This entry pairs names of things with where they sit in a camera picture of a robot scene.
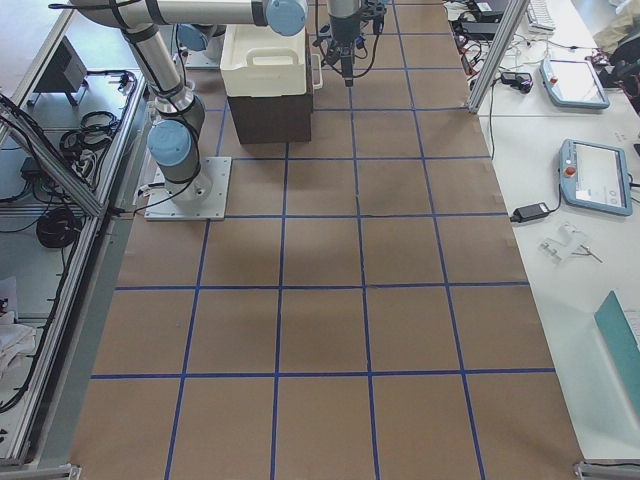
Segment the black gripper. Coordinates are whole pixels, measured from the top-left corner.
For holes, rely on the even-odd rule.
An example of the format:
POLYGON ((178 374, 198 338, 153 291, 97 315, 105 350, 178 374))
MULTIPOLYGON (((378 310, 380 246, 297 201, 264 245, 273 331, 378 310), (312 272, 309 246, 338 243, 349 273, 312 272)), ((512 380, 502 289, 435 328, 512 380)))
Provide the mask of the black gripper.
POLYGON ((346 87, 352 87, 354 83, 353 65, 357 58, 356 51, 364 48, 364 37, 359 35, 351 42, 340 43, 334 40, 329 30, 322 31, 322 65, 334 68, 337 63, 341 65, 341 76, 346 87))

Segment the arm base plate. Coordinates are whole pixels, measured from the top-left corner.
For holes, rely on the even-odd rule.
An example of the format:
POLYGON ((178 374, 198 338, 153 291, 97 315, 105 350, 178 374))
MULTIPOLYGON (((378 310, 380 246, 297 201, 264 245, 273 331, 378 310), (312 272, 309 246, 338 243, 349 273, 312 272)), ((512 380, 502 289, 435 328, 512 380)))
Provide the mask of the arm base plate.
POLYGON ((151 206, 143 211, 149 221, 223 220, 225 218, 231 176, 230 157, 204 157, 201 171, 191 185, 175 197, 182 186, 164 185, 164 175, 155 168, 153 183, 161 186, 150 191, 151 206))

